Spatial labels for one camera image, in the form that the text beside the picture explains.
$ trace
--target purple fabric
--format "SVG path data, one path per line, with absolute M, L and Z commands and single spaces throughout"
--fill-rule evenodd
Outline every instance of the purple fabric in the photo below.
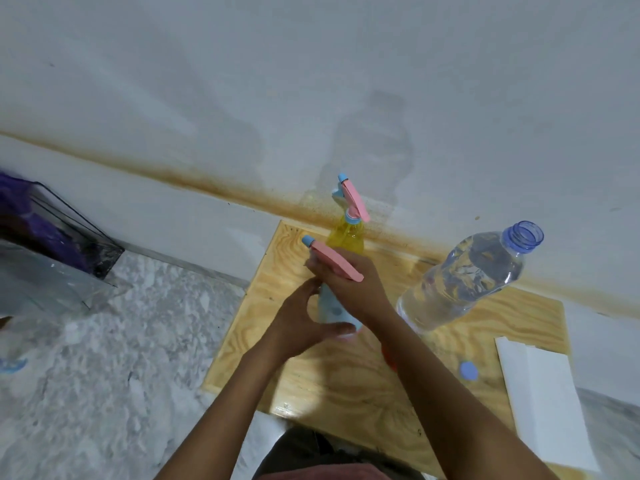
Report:
M 28 180 L 10 177 L 0 171 L 0 215 L 20 218 L 32 238 L 50 250 L 55 259 L 89 273 L 89 267 L 76 244 L 31 208 L 30 193 L 34 184 Z

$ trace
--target hand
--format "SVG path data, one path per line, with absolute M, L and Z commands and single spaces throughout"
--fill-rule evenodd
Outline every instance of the hand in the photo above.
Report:
M 311 320 L 307 311 L 309 298 L 318 293 L 322 282 L 311 278 L 284 300 L 273 322 L 260 339 L 259 346 L 266 347 L 277 361 L 302 354 L 325 339 L 354 333 L 351 323 L 317 323 Z
M 338 276 L 329 266 L 313 257 L 313 254 L 305 266 L 331 288 L 345 310 L 365 325 L 381 314 L 395 315 L 394 307 L 389 303 L 378 270 L 371 259 L 341 248 L 334 250 L 364 275 L 363 281 L 357 283 Z

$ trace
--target spray bottle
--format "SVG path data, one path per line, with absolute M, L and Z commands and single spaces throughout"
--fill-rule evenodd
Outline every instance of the spray bottle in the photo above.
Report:
M 364 224 L 370 217 L 367 209 L 349 178 L 341 173 L 338 175 L 338 190 L 332 193 L 334 199 L 345 208 L 340 222 L 333 228 L 326 244 L 318 242 L 313 237 L 306 235 L 302 242 L 315 254 L 315 256 L 330 266 L 334 273 L 345 278 L 360 282 L 363 276 L 348 263 L 340 254 L 332 248 L 343 248 L 348 251 L 362 254 L 364 252 Z M 323 323 L 349 322 L 356 327 L 356 333 L 361 329 L 362 323 L 354 318 L 338 301 L 325 284 L 320 288 L 318 298 L 318 318 Z M 353 334 L 343 335 L 349 338 Z

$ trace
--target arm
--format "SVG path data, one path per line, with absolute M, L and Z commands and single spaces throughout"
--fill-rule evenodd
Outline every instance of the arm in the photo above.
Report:
M 361 283 L 337 276 L 314 259 L 307 262 L 307 267 L 331 288 L 347 311 L 369 327 L 388 348 L 398 377 L 447 478 L 557 480 L 396 314 L 371 260 L 338 251 L 364 275 Z
M 228 480 L 253 413 L 275 371 L 324 339 L 354 332 L 348 323 L 320 324 L 307 313 L 318 280 L 302 284 L 283 303 L 263 337 L 244 354 L 231 379 L 156 480 Z

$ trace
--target purple bag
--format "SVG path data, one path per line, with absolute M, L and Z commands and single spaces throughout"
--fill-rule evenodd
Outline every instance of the purple bag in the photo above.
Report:
M 76 243 L 33 211 L 31 192 L 35 183 L 0 172 L 0 231 L 4 231 L 2 234 L 9 231 L 12 236 L 18 235 L 18 244 L 90 273 L 89 266 L 77 249 Z

